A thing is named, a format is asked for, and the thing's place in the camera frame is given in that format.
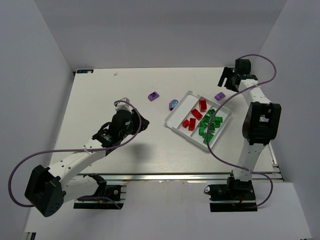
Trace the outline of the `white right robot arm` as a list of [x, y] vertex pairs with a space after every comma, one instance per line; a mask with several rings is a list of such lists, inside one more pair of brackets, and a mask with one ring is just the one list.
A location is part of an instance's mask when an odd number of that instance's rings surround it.
[[239, 160], [231, 177], [235, 184], [249, 184], [261, 152], [276, 138], [282, 107], [272, 103], [260, 88], [263, 82], [251, 74], [251, 62], [245, 56], [237, 58], [234, 67], [225, 67], [218, 87], [239, 93], [248, 104], [242, 125], [244, 138]]

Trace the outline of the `purple arch lego brick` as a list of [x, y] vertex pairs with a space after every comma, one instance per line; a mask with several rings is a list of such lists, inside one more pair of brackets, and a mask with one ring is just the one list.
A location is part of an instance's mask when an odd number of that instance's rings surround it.
[[149, 99], [149, 101], [152, 102], [155, 99], [157, 99], [159, 96], [160, 95], [156, 91], [154, 91], [154, 92], [150, 93], [147, 98]]

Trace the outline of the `small green lego brick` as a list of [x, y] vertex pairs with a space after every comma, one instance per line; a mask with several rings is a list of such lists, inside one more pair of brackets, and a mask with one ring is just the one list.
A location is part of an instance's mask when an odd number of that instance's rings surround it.
[[204, 144], [209, 144], [210, 141], [211, 141], [211, 140], [210, 140], [209, 138], [205, 138], [205, 139], [203, 140], [203, 143], [204, 143]]

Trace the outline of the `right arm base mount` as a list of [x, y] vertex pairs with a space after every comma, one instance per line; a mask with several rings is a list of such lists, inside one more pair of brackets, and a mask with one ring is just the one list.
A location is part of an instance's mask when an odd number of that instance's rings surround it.
[[226, 184], [209, 184], [203, 190], [209, 196], [212, 213], [256, 212], [258, 210], [252, 181], [230, 176]]

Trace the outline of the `small red lego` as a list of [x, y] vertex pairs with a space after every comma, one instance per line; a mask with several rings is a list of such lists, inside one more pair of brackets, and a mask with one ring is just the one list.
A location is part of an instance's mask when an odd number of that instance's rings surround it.
[[188, 119], [186, 119], [186, 120], [184, 120], [183, 122], [182, 122], [182, 126], [184, 127], [184, 128], [187, 128], [188, 126], [189, 126], [189, 120]]

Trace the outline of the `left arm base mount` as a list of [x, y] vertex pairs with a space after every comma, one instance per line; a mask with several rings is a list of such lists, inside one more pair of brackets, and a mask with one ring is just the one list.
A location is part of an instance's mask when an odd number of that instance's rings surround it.
[[97, 188], [92, 195], [81, 196], [74, 200], [74, 209], [83, 210], [121, 210], [126, 199], [127, 186], [123, 183], [107, 182], [95, 173], [83, 176], [93, 180]]

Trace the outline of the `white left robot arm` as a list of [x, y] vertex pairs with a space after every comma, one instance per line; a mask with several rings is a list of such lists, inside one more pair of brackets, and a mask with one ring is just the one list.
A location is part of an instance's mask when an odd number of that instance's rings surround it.
[[25, 197], [44, 217], [52, 216], [63, 203], [71, 200], [106, 200], [107, 182], [103, 177], [96, 173], [81, 178], [76, 176], [117, 149], [127, 136], [146, 130], [149, 124], [135, 110], [118, 110], [80, 152], [72, 152], [65, 159], [47, 167], [36, 166], [31, 172]]

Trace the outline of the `red and green lego stack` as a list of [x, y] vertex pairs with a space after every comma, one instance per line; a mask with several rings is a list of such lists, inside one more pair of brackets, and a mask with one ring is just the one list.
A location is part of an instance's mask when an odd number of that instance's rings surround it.
[[189, 119], [189, 125], [188, 125], [188, 130], [193, 131], [196, 127], [196, 119], [195, 118], [190, 118]]

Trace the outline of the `green 2x4 lego plate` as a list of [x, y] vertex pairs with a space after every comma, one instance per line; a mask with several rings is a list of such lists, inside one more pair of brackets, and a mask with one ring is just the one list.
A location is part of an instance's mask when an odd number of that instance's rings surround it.
[[212, 120], [213, 123], [219, 122], [220, 124], [223, 123], [223, 118], [220, 116], [215, 116]]

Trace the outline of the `red lego brick top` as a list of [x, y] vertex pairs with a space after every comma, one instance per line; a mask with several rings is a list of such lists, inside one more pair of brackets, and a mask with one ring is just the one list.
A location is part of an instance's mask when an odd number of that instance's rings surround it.
[[203, 115], [197, 110], [197, 109], [193, 109], [191, 111], [191, 114], [197, 119], [197, 120], [201, 120]]

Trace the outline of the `green 2x2 lego brick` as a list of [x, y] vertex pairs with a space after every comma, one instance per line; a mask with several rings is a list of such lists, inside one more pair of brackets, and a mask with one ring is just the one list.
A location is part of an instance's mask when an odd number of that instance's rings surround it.
[[208, 130], [210, 133], [214, 133], [216, 128], [215, 128], [215, 123], [212, 122], [210, 126], [208, 126]]

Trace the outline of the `purple paw print lego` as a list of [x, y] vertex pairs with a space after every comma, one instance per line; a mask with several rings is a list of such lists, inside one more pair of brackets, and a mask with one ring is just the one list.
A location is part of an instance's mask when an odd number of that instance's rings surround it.
[[177, 106], [178, 103], [179, 101], [177, 99], [171, 100], [168, 105], [169, 110], [172, 111]]

